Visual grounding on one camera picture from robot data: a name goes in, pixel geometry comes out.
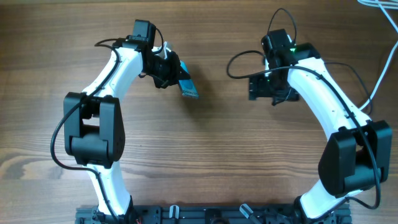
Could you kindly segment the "turquoise screen Galaxy smartphone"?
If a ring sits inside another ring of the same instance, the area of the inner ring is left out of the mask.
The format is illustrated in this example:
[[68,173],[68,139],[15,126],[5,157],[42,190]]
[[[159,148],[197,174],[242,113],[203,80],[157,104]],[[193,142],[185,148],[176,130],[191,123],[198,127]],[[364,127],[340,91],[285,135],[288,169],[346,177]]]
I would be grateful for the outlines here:
[[179,80],[178,85],[184,97],[199,98],[199,94],[192,80]]

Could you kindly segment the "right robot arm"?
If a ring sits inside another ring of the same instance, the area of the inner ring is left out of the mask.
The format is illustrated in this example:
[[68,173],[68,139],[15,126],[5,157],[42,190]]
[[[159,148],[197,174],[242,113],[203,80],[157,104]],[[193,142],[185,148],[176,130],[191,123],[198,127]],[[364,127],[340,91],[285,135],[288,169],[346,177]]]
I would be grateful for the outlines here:
[[297,45],[283,29],[268,32],[261,44],[266,70],[249,79],[249,99],[271,98],[275,106],[302,98],[327,140],[318,163],[319,180],[296,201],[297,221],[323,222],[371,188],[376,189],[376,208],[389,175],[391,127],[354,105],[312,44]]

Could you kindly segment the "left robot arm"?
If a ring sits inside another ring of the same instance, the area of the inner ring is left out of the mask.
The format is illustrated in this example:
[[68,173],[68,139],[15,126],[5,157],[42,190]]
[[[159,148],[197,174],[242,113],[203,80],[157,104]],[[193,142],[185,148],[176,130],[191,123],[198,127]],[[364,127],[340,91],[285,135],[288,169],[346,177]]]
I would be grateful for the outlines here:
[[121,102],[133,81],[152,77],[156,88],[178,85],[183,96],[198,98],[178,55],[166,42],[155,47],[159,32],[150,21],[137,19],[131,35],[96,43],[110,49],[108,63],[92,84],[80,93],[69,92],[63,101],[55,132],[64,130],[65,152],[75,158],[77,170],[89,172],[102,222],[125,222],[133,213],[119,165],[126,142]]

